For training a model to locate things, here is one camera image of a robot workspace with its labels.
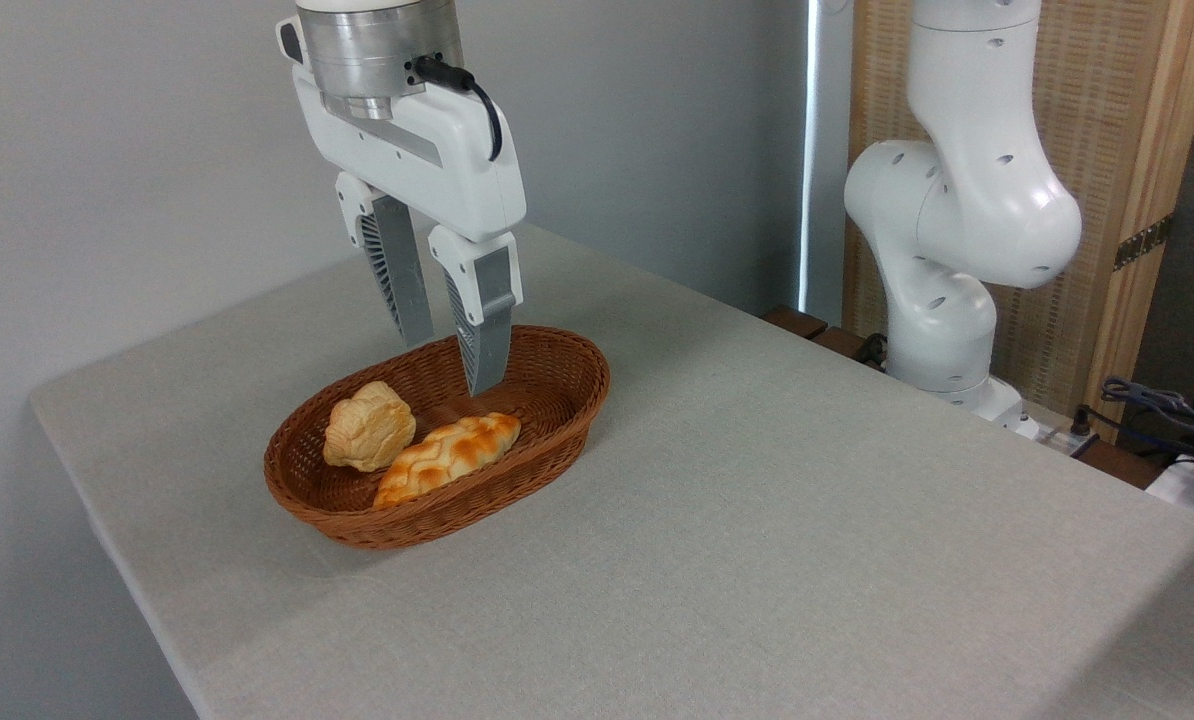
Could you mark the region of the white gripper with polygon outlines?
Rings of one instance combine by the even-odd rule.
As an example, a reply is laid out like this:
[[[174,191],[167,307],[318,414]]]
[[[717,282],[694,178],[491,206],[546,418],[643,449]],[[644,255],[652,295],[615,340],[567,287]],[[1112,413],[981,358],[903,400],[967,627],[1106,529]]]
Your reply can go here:
[[[527,202],[510,129],[496,135],[481,99],[416,72],[423,56],[463,64],[457,18],[296,14],[276,33],[316,149],[344,170],[336,192],[350,241],[365,251],[410,347],[433,337],[410,208],[441,223],[429,246],[443,267],[466,386],[482,395],[504,381],[511,315],[523,301],[518,246],[505,232]]]

